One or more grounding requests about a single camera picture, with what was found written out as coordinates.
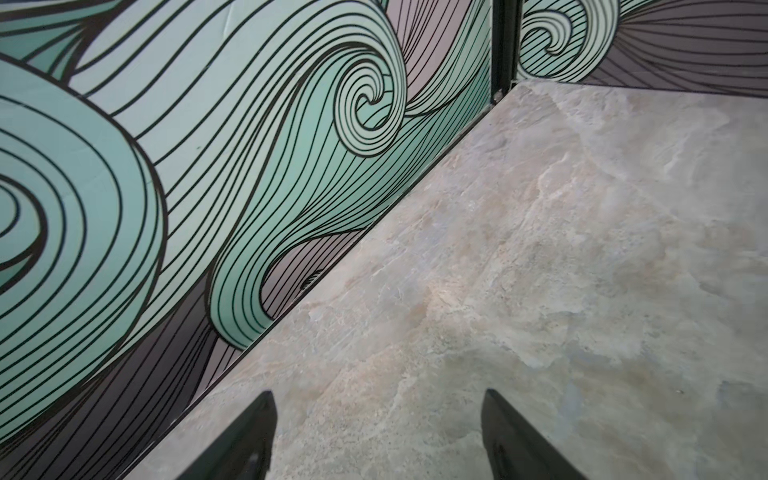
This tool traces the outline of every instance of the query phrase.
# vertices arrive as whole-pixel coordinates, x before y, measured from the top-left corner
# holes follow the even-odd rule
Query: black pointed object
[[[481,424],[494,480],[586,480],[494,389],[485,392]]]
[[[277,427],[272,392],[262,392],[177,480],[264,480]]]

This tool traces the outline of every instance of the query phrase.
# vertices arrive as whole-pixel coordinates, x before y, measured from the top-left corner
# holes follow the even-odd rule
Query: marble surface
[[[497,389],[593,480],[768,472],[768,100],[516,87],[128,476],[264,389],[271,480],[487,478]]]

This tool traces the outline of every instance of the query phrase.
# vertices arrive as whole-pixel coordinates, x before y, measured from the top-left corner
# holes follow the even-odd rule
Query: wall
[[[768,96],[765,0],[525,0],[518,78]]]
[[[488,0],[0,10],[3,478],[117,477],[490,96]]]

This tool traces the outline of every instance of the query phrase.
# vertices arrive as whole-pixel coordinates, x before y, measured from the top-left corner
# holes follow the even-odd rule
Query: wave pattern wallpaper
[[[0,477],[155,442],[485,109],[490,8],[0,5]]]
[[[768,96],[768,0],[525,0],[518,78]]]

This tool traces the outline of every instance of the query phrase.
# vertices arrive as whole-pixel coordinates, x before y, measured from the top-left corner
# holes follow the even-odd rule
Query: black vertical frame
[[[515,79],[520,50],[523,0],[493,0],[491,97],[506,94]]]

